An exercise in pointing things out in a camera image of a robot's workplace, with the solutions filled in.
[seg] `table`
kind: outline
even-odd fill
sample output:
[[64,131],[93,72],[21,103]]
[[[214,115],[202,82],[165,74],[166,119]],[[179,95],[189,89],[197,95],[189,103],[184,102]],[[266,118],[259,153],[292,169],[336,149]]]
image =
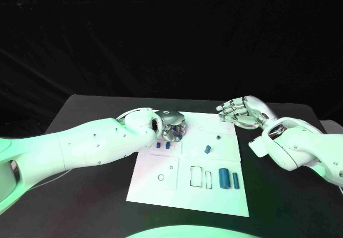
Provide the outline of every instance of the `table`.
[[[215,108],[223,103],[73,95],[47,133],[97,119],[116,118],[140,107],[217,113]],[[325,131],[308,105],[269,105],[280,117],[300,118]],[[128,202],[135,153],[110,164],[74,169],[58,180],[30,191],[0,216],[0,236],[116,238],[162,226],[202,225],[264,238],[342,237],[343,195],[339,187],[308,167],[289,172],[270,156],[259,158],[249,142],[260,134],[260,129],[237,127],[250,218]]]

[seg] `white robotic arm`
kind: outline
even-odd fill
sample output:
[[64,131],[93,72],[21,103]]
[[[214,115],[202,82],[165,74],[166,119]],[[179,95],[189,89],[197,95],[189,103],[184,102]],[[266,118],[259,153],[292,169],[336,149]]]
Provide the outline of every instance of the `white robotic arm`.
[[254,96],[218,106],[220,118],[246,129],[263,128],[263,135],[250,143],[256,154],[270,154],[289,171],[309,166],[318,174],[343,187],[343,135],[324,134],[306,121],[277,118],[267,104]]
[[[0,139],[0,214],[51,175],[103,165],[152,147],[158,137],[181,140],[185,116],[151,108],[117,119],[91,121],[70,130],[27,139]],[[17,181],[11,163],[19,168]]]

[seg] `robotic hand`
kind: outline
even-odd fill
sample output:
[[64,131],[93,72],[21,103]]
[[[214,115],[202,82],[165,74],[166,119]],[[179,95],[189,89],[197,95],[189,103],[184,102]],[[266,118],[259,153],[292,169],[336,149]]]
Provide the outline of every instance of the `robotic hand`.
[[169,141],[181,140],[185,128],[185,116],[179,112],[140,108],[117,119],[91,121],[58,133],[0,139],[0,214],[51,175],[128,157],[151,148],[161,135]]
[[250,143],[256,154],[270,154],[289,171],[309,166],[326,181],[343,187],[343,135],[324,134],[306,121],[277,118],[267,104],[254,96],[233,99],[217,107],[221,121],[246,129],[263,128]]

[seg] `black background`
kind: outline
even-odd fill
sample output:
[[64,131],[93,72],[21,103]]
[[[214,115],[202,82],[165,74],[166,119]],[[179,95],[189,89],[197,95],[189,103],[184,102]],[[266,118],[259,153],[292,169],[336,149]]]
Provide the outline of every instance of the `black background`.
[[[115,117],[132,107],[217,113],[224,101],[138,99],[74,95],[48,133]],[[324,130],[312,108],[269,104],[285,117],[300,118]],[[148,229],[201,225],[263,238],[341,238],[343,200],[339,187],[311,168],[285,170],[270,156],[259,158],[249,142],[262,129],[237,127],[250,217],[128,202],[138,153],[100,166],[74,169],[58,180],[28,191],[0,215],[2,237],[123,238]]]
[[73,94],[302,103],[343,123],[343,13],[328,1],[2,1],[2,136]]

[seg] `black table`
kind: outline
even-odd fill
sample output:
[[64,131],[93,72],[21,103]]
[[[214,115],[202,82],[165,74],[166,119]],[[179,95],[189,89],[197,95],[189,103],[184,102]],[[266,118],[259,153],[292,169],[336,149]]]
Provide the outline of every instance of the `black table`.
[[[224,102],[74,95],[47,133],[67,130],[126,111],[152,107],[218,113]],[[280,117],[308,121],[321,130],[313,109],[300,104],[269,104]],[[342,237],[343,195],[308,168],[289,172],[270,156],[259,158],[249,142],[262,130],[237,128],[251,217],[231,216],[128,202],[138,153],[119,161],[74,169],[30,191],[0,216],[0,237],[116,238],[169,225],[202,225],[260,237]]]

